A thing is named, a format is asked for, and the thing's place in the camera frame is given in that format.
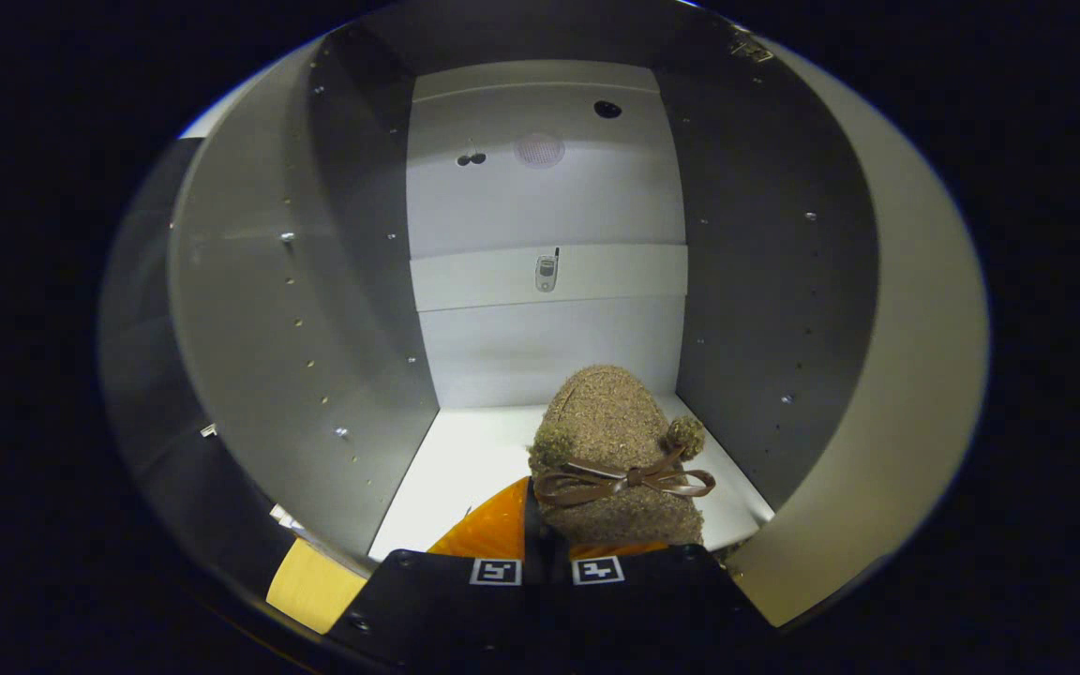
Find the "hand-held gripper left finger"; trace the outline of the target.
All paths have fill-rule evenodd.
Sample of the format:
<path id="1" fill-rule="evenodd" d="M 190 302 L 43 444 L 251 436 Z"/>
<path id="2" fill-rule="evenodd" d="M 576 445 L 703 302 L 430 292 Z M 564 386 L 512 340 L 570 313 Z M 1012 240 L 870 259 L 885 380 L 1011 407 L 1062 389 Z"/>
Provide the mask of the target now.
<path id="1" fill-rule="evenodd" d="M 531 480 L 517 480 L 433 546 L 387 554 L 327 639 L 367 674 L 528 674 L 543 653 L 550 534 Z"/>

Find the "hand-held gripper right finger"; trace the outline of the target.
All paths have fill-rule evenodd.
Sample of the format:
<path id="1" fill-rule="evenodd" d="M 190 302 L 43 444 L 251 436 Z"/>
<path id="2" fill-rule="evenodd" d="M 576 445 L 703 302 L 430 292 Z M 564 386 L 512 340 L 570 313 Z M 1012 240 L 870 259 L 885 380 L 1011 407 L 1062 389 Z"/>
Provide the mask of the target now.
<path id="1" fill-rule="evenodd" d="M 745 674 L 777 631 L 704 546 L 570 561 L 570 674 Z"/>

